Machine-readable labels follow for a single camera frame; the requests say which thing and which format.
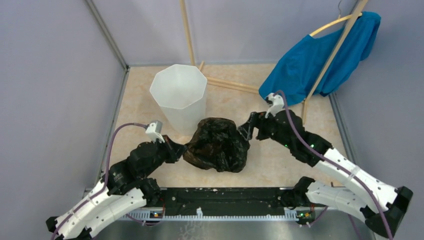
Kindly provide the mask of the black trash bag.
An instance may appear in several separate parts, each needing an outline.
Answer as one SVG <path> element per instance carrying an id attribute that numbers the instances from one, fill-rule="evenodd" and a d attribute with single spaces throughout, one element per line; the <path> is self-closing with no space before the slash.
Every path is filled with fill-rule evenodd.
<path id="1" fill-rule="evenodd" d="M 183 159 L 203 170 L 241 172 L 248 158 L 249 141 L 237 130 L 233 120 L 207 117 L 197 124 L 191 140 L 185 144 Z"/>

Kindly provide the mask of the white plastic trash bin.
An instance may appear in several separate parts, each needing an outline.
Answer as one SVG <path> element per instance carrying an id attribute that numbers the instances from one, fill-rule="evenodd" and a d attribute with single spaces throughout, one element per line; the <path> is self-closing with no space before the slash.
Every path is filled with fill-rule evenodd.
<path id="1" fill-rule="evenodd" d="M 206 117 L 207 83 L 196 66 L 174 64 L 154 76 L 149 92 L 173 129 L 191 136 Z"/>

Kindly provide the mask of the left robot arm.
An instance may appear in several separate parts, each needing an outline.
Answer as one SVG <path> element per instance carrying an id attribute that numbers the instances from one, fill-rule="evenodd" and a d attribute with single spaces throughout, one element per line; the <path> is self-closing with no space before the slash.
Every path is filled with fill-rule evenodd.
<path id="1" fill-rule="evenodd" d="M 156 206 L 161 189 L 150 174 L 164 163 L 176 163 L 186 150 L 186 145 L 167 135 L 162 140 L 140 143 L 125 160 L 113 164 L 76 206 L 47 219 L 51 239 L 92 240 L 129 212 Z"/>

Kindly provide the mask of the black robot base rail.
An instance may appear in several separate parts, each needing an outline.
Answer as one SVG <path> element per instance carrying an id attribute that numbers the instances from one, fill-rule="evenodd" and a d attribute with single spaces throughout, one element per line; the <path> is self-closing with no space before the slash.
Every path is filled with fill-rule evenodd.
<path id="1" fill-rule="evenodd" d="M 201 209 L 206 217 L 283 216 L 289 210 L 312 210 L 304 193 L 284 187 L 168 187 L 161 189 L 156 203 L 143 210 L 164 211 L 166 217 L 195 216 Z"/>

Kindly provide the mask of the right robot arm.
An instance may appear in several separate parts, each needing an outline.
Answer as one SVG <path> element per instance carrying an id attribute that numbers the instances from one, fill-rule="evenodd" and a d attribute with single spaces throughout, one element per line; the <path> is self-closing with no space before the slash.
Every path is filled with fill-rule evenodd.
<path id="1" fill-rule="evenodd" d="M 298 161 L 320 170 L 341 183 L 336 190 L 317 180 L 303 179 L 304 186 L 293 192 L 299 206 L 309 203 L 326 205 L 356 217 L 375 234 L 393 239 L 412 199 L 413 192 L 394 187 L 372 176 L 318 134 L 306 131 L 302 119 L 292 110 L 276 114 L 252 112 L 238 131 L 247 140 L 271 139 L 288 148 Z"/>

